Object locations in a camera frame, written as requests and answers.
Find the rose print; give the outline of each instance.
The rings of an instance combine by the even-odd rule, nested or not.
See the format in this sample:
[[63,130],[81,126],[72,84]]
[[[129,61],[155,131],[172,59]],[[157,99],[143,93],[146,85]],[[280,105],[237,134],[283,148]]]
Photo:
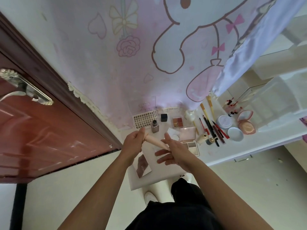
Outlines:
[[136,52],[140,50],[140,39],[130,35],[127,38],[119,41],[116,49],[119,56],[134,56]]

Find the white desk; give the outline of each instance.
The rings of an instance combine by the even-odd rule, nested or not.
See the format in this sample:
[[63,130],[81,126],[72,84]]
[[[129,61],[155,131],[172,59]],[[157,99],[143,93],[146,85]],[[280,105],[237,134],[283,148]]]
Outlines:
[[[224,110],[216,100],[212,100],[212,103],[214,108],[214,114],[216,116],[225,114]],[[204,100],[203,104],[206,108],[210,120],[212,120],[213,118],[207,100]],[[189,123],[187,120],[184,119],[183,112],[179,113],[179,111],[179,109],[166,109],[163,111],[159,111],[159,118],[161,113],[167,113],[167,122],[160,122],[159,132],[155,134],[151,132],[150,128],[147,128],[146,131],[157,139],[163,139],[164,133],[168,130],[169,127],[172,127],[172,118],[180,116],[182,116],[184,126],[193,126],[193,123]],[[196,114],[202,119],[204,127],[206,128],[206,124],[202,118],[204,113],[200,107],[197,108]],[[197,125],[199,133],[202,134],[204,130],[200,124],[198,117],[195,119],[195,123]],[[135,131],[135,129],[122,131],[123,139],[125,139],[125,137],[133,131]],[[218,140],[220,147],[217,147],[215,143],[212,145],[207,145],[206,143],[198,144],[198,149],[200,152],[199,159],[206,163],[206,165],[212,166],[246,154],[251,154],[257,151],[263,151],[268,148],[283,145],[284,143],[288,141],[291,142],[292,140],[305,134],[307,134],[307,127],[305,127],[305,125],[301,123],[300,120],[296,120],[290,124],[275,128],[271,131],[256,132],[253,135],[244,135],[244,139],[241,142],[235,142],[230,139],[224,138],[226,142],[225,144]],[[165,164],[157,164],[158,157],[156,157],[154,153],[160,150],[160,148],[153,146],[147,142],[144,142],[142,150],[149,163],[149,166],[152,169],[152,172],[142,178],[138,178],[136,171],[132,166],[130,166],[128,168],[128,176],[131,190],[151,185],[165,179],[179,176],[181,174],[185,174],[185,171],[177,165],[166,166]]]

